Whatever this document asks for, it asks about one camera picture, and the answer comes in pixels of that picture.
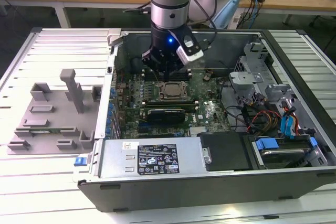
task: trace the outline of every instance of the black wire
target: black wire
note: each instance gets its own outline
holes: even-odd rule
[[[332,43],[332,41],[336,38],[336,34],[329,40],[329,42],[327,43],[326,47],[324,48],[323,52],[326,51],[326,49],[329,47],[329,45]]]
[[[138,6],[138,7],[136,7],[136,8],[127,8],[127,9],[123,10],[122,12],[123,12],[123,13],[129,13],[129,12],[137,12],[137,11],[141,11],[142,8],[148,6],[150,3],[151,3],[151,2],[148,1],[147,3],[145,3],[145,4],[141,5],[141,6]]]
[[[261,3],[258,2],[257,4],[258,4],[257,12],[254,14],[253,10],[255,9],[256,2],[255,2],[255,0],[251,0],[249,9],[244,14],[244,16],[242,17],[241,21],[238,23],[237,27],[239,27],[240,25],[243,25],[247,21],[255,20],[259,16],[260,9],[263,7],[263,2],[261,2]]]
[[[229,106],[229,107],[224,108],[224,110],[226,111],[226,113],[227,113],[228,115],[232,116],[233,118],[235,118],[236,120],[242,122],[244,125],[247,126],[246,122],[245,122],[243,119],[241,119],[241,118],[238,117],[239,115],[233,115],[231,112],[227,111],[227,109],[229,109],[229,108],[237,108],[237,109],[240,109],[241,107],[239,107],[239,106],[234,106],[234,105],[233,105],[233,106]]]
[[[18,15],[20,15],[20,17],[30,26],[30,27],[33,27],[33,25],[25,18],[25,16],[23,16],[21,14],[21,12],[19,12],[17,10],[17,8],[15,8],[8,0],[4,0],[11,8],[13,8],[17,13]]]
[[[210,18],[210,16],[209,16],[209,14],[205,11],[205,9],[201,6],[201,4],[197,1],[197,0],[193,0],[195,3],[196,3],[196,5],[201,9],[201,11],[204,13],[204,15],[206,16],[206,18],[210,21],[210,23],[211,23],[211,25],[213,26],[213,28],[214,28],[214,36],[211,38],[211,40],[209,41],[209,44],[211,45],[213,42],[214,42],[214,40],[215,40],[215,38],[216,38],[216,36],[217,36],[217,27],[216,27],[216,25],[215,25],[215,23],[213,22],[213,20]]]
[[[247,12],[243,15],[241,21],[238,23],[237,27],[239,27],[240,25],[242,25],[246,21],[247,15],[250,15],[249,17],[251,17],[250,10],[251,10],[252,6],[253,6],[253,8],[252,8],[252,10],[253,10],[254,9],[254,0],[250,0],[250,6],[249,6]]]
[[[210,21],[213,19],[213,17],[215,17],[216,13],[217,13],[217,0],[215,0],[215,7],[214,7],[214,12],[209,16],[208,14],[206,15],[206,19],[204,20],[200,20],[200,21],[196,21],[196,22],[191,22],[189,23],[188,25],[189,26],[193,26],[193,25],[197,25],[197,24],[202,24],[202,23],[205,23],[207,21]]]

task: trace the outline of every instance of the cable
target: cable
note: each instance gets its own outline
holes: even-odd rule
[[[250,10],[251,10],[252,6],[253,6],[252,9],[254,9],[254,4],[255,4],[254,0],[251,0],[250,1],[250,6],[249,6],[247,12],[245,12],[245,14],[243,15],[241,21],[238,23],[238,26],[242,25],[246,21],[245,19],[246,19],[247,15],[249,15],[249,18],[251,17]]]
[[[210,23],[211,23],[211,25],[213,26],[213,28],[214,28],[214,36],[211,38],[211,40],[209,41],[209,44],[211,45],[213,42],[214,42],[214,40],[215,40],[215,38],[216,38],[216,36],[217,36],[217,27],[216,27],[216,25],[215,25],[215,23],[213,22],[213,20],[210,18],[210,16],[209,16],[209,14],[205,11],[205,9],[201,6],[201,4],[197,1],[197,0],[193,0],[193,1],[195,1],[195,3],[196,3],[196,5],[201,9],[201,11],[204,13],[204,15],[206,16],[206,18],[210,21]]]
[[[253,17],[253,20],[252,20],[252,22],[250,23],[250,25],[249,25],[248,29],[251,29],[251,27],[252,27],[252,25],[253,25],[254,21],[256,20],[256,17],[257,17],[257,12],[255,12],[255,14],[254,14],[254,17]]]
[[[227,109],[229,109],[229,108],[239,108],[239,106],[234,106],[234,105],[233,105],[233,106],[229,106],[229,107],[224,108],[224,110],[226,111],[226,113],[227,113],[228,115],[232,116],[233,118],[235,118],[236,120],[242,122],[245,126],[247,126],[246,122],[245,122],[243,119],[240,119],[240,118],[238,117],[239,115],[233,115],[231,112],[228,112]]]
[[[200,21],[196,21],[196,22],[191,22],[191,23],[188,23],[188,25],[189,26],[193,26],[193,25],[197,25],[197,24],[202,24],[202,23],[205,23],[205,22],[207,22],[207,21],[210,21],[210,20],[212,20],[213,19],[213,17],[215,17],[215,15],[216,15],[216,13],[217,13],[217,1],[218,0],[215,0],[215,7],[214,7],[214,12],[210,15],[210,16],[208,16],[208,14],[206,15],[206,19],[204,19],[204,20],[200,20]]]
[[[142,8],[148,6],[149,4],[151,4],[150,1],[144,3],[144,4],[141,5],[141,6],[138,6],[138,7],[136,7],[136,8],[127,8],[127,9],[123,10],[122,12],[123,12],[123,13],[129,13],[129,12],[137,12],[137,11],[141,11]]]
[[[16,8],[8,1],[8,0],[4,0],[11,8],[15,9]],[[18,15],[20,15],[20,17],[30,26],[30,27],[33,27],[31,25],[31,23],[21,14],[21,12],[19,12],[18,10],[16,10],[16,12],[18,13]]]
[[[327,43],[327,45],[325,46],[323,52],[326,51],[326,49],[329,47],[329,45],[332,43],[332,41],[336,38],[336,34],[329,40],[329,42]]]

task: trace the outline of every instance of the blue clip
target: blue clip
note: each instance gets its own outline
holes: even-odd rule
[[[283,116],[281,119],[281,132],[288,136],[290,139],[294,139],[294,136],[291,134],[291,127],[293,124],[293,118],[291,116]]]
[[[86,157],[76,157],[74,166],[87,166]]]
[[[280,125],[281,133],[284,133],[286,130],[286,120],[287,118],[285,116],[283,116],[281,119],[281,125]]]
[[[315,148],[317,146],[317,141],[316,141],[315,137],[311,137],[309,139],[309,141],[310,141],[311,145],[313,146],[313,148]]]
[[[294,138],[294,136],[290,132],[290,128],[292,127],[292,124],[293,124],[293,118],[290,116],[288,118],[288,122],[287,122],[287,125],[286,125],[286,131],[285,131],[285,135],[288,136],[290,139]]]
[[[279,148],[277,140],[273,137],[260,138],[258,141],[256,141],[256,144],[257,144],[258,150]]]

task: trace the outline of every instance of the wire bundle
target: wire bundle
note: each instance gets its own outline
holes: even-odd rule
[[[267,131],[269,131],[270,129],[274,129],[277,125],[278,125],[278,122],[279,122],[279,118],[281,119],[281,116],[279,115],[279,113],[275,112],[275,111],[272,111],[272,110],[262,110],[262,111],[259,111],[255,117],[252,119],[252,123],[254,123],[257,118],[259,116],[261,116],[261,114],[263,114],[266,118],[267,118],[267,124],[266,126],[261,129],[261,131],[256,131],[255,132],[255,136],[261,136],[263,135],[264,133],[266,133]],[[250,125],[248,128],[247,128],[247,132],[249,132],[251,130],[252,126]]]
[[[290,116],[294,119],[295,121],[295,125],[294,125],[294,131],[295,131],[295,135],[298,136],[299,135],[299,119],[297,118],[296,115],[294,115],[293,113],[290,114]]]
[[[258,0],[251,0],[250,1],[250,6],[249,6],[247,12],[245,12],[241,21],[238,23],[237,27],[239,27],[240,25],[243,25],[245,22],[251,20],[251,23],[248,27],[248,29],[250,29],[252,27],[254,21],[256,20],[256,18],[259,16],[259,11],[262,7],[263,7],[262,2],[259,3]]]

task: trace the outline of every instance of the sticker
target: sticker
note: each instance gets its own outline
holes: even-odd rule
[[[122,149],[123,150],[135,150],[138,148],[139,142],[123,142]]]
[[[138,173],[140,175],[180,173],[176,144],[139,145]]]

